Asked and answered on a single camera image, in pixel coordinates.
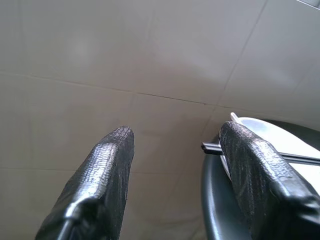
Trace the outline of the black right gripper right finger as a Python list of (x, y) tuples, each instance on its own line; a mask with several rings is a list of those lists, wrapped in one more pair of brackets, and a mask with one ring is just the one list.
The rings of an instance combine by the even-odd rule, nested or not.
[(252, 240), (320, 240), (320, 195), (268, 141), (233, 121), (219, 141)]

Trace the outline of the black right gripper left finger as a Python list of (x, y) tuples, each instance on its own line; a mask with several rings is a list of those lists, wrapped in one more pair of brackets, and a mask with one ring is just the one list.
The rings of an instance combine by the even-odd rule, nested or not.
[(35, 240), (119, 240), (134, 152), (130, 127), (104, 136), (65, 184)]

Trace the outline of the white plate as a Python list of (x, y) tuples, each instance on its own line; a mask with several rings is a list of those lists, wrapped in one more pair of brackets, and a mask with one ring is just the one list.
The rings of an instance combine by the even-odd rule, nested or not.
[(320, 196), (320, 132), (308, 127), (276, 120), (239, 117), (237, 125), (269, 142), (283, 154), (301, 157), (290, 160), (296, 170)]

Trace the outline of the black chopstick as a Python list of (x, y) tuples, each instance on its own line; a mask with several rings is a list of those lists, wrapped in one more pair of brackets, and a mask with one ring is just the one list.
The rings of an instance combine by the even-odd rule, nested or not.
[[(224, 153), (219, 147), (209, 147), (202, 146), (202, 150), (205, 154), (223, 156)], [(297, 155), (290, 155), (287, 153), (280, 153), (280, 155), (290, 163), (299, 163), (299, 164), (309, 164), (309, 165), (317, 165), (320, 166), (320, 159), (318, 158), (307, 158), (301, 157)]]
[[(221, 146), (217, 143), (202, 142), (201, 149), (204, 151), (205, 154), (221, 155), (221, 156), (224, 155), (224, 152)], [(320, 162), (320, 158), (316, 158), (316, 157), (294, 155), (294, 154), (283, 153), (283, 152), (278, 152), (278, 153), (285, 159), (295, 159), (295, 160), (300, 159), (300, 160)]]

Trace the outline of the grey window frame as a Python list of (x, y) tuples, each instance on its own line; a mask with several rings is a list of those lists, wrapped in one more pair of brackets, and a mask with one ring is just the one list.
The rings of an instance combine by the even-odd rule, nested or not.
[(320, 8), (320, 0), (298, 0), (304, 4), (312, 6), (314, 8)]

